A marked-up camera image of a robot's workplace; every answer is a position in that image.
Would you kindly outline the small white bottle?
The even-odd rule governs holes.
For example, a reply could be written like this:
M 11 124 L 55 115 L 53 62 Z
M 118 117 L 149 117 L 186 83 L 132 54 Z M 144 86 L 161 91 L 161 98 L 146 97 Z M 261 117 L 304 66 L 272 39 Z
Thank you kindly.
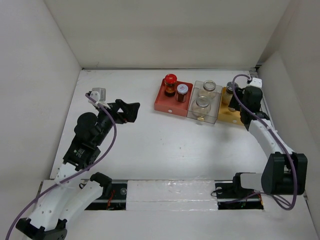
M 222 94 L 221 102 L 225 105 L 229 105 L 233 97 L 233 82 L 230 81 L 226 84 L 225 91 Z

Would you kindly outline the red-capped sauce bottle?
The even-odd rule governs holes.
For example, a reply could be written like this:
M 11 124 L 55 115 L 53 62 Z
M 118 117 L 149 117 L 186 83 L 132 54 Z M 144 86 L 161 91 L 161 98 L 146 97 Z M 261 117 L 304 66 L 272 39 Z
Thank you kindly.
M 164 94 L 167 97 L 174 97 L 176 94 L 177 76 L 172 73 L 167 74 L 164 77 L 164 84 L 165 84 Z

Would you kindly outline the wide clear glass jar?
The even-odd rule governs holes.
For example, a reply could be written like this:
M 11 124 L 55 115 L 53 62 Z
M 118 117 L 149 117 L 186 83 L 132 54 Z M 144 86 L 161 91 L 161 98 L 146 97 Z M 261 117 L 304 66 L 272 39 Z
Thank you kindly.
M 211 103 L 205 96 L 197 97 L 191 105 L 191 112 L 198 118 L 206 117 L 211 111 Z

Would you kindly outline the silver-lid brown spice jar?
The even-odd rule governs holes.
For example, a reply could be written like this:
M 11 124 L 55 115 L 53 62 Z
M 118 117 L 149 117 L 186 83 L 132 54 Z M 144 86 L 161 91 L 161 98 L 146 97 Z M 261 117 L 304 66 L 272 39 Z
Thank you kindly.
M 179 84 L 176 88 L 176 100 L 179 103 L 184 103 L 187 99 L 189 88 L 186 84 Z

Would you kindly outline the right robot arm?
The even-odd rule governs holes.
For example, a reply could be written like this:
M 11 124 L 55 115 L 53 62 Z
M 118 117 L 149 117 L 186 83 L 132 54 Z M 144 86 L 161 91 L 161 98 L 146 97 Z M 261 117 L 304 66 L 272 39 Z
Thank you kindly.
M 268 157 L 261 175 L 262 190 L 271 195 L 300 196 L 305 192 L 308 159 L 282 141 L 269 116 L 261 111 L 262 97 L 258 87 L 236 86 L 229 106 L 240 112 L 241 122 Z

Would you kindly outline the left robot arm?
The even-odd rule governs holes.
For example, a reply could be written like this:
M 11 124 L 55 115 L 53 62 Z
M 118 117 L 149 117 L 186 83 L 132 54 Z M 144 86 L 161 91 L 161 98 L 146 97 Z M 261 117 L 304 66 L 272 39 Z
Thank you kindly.
M 140 103 L 125 103 L 116 99 L 110 104 L 89 101 L 98 114 L 85 112 L 77 119 L 75 136 L 68 148 L 54 185 L 43 191 L 37 208 L 26 218 L 20 218 L 15 227 L 31 240 L 64 240 L 68 226 L 94 200 L 112 195 L 112 179 L 103 173 L 92 174 L 80 187 L 86 174 L 105 156 L 99 147 L 110 132 L 117 134 L 117 124 L 133 123 Z

